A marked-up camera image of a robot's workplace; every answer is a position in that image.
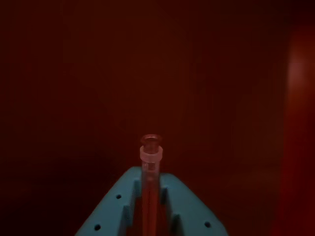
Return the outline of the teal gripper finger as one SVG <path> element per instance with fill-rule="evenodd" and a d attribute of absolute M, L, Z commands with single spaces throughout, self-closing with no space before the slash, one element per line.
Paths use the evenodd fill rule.
<path fill-rule="evenodd" d="M 175 236 L 225 236 L 215 214 L 176 176 L 160 175 L 160 202 L 165 205 L 170 233 Z"/>
<path fill-rule="evenodd" d="M 107 192 L 77 236 L 125 236 L 133 224 L 136 199 L 141 196 L 141 168 L 128 169 Z"/>

